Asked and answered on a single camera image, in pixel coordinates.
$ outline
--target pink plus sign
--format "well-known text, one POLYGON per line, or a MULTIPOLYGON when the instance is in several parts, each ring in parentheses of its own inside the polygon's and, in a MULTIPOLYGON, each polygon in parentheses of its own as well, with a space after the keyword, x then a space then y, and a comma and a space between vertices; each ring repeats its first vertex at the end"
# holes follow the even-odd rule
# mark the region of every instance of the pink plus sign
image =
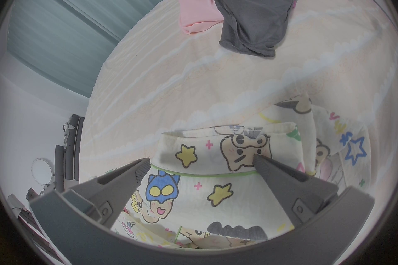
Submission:
POLYGON ((208 140, 208 141, 207 141, 207 144, 206 144, 206 147, 210 150, 210 148, 211 148, 212 145, 213 145, 213 144, 210 143, 210 140, 208 140))
POLYGON ((196 190, 199 190, 202 187, 202 185, 200 184, 200 182, 198 182, 198 184, 195 184, 194 187, 196 188, 196 190))

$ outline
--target blue star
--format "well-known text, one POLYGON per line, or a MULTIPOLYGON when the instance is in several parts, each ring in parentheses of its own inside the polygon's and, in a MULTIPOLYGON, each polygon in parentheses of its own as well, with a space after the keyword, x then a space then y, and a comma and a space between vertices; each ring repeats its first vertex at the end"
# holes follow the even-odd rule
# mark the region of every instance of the blue star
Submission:
POLYGON ((348 143, 348 151, 347 151, 346 157, 344 159, 345 160, 351 159, 353 166, 355 166, 359 157, 367 156, 366 151, 362 148, 362 144, 363 144, 364 140, 365 140, 365 137, 361 137, 361 138, 358 138, 357 140, 351 139, 350 142, 348 143), (362 151, 362 153, 357 153, 357 155, 355 156, 355 159, 354 159, 354 156, 352 154, 350 154, 351 153, 351 143, 355 143, 355 144, 359 143, 359 148, 362 151))
POLYGON ((352 137, 352 133, 350 133, 349 131, 345 135, 344 134, 341 135, 340 142, 343 144, 343 146, 346 145, 350 137, 352 137))

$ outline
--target yellow eye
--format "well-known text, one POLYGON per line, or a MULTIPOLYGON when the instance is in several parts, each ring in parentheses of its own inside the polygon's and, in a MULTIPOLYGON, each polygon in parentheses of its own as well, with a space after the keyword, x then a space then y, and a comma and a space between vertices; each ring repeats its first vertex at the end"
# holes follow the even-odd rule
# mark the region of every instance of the yellow eye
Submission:
POLYGON ((152 195, 153 197, 158 197, 160 196, 160 189, 158 187, 152 187, 149 190, 149 194, 152 195))
POLYGON ((162 194, 163 195, 169 195, 169 194, 172 194, 173 191, 174 191, 174 188, 171 185, 167 185, 166 187, 164 187, 162 189, 162 194))

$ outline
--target pink cloth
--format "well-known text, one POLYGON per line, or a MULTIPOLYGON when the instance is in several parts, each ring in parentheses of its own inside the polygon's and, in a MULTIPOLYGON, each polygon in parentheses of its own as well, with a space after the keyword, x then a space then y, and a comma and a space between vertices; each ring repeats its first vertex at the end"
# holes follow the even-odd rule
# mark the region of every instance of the pink cloth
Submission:
POLYGON ((182 32, 201 32, 224 21, 214 0, 178 0, 180 17, 178 23, 182 32))

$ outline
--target teal curtain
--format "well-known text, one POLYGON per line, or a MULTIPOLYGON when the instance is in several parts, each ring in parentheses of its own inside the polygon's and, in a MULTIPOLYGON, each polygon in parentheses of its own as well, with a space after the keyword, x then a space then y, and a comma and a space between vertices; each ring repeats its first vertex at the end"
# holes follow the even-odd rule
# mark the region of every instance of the teal curtain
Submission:
POLYGON ((47 79, 90 97, 103 62, 162 0, 16 0, 7 50, 47 79))

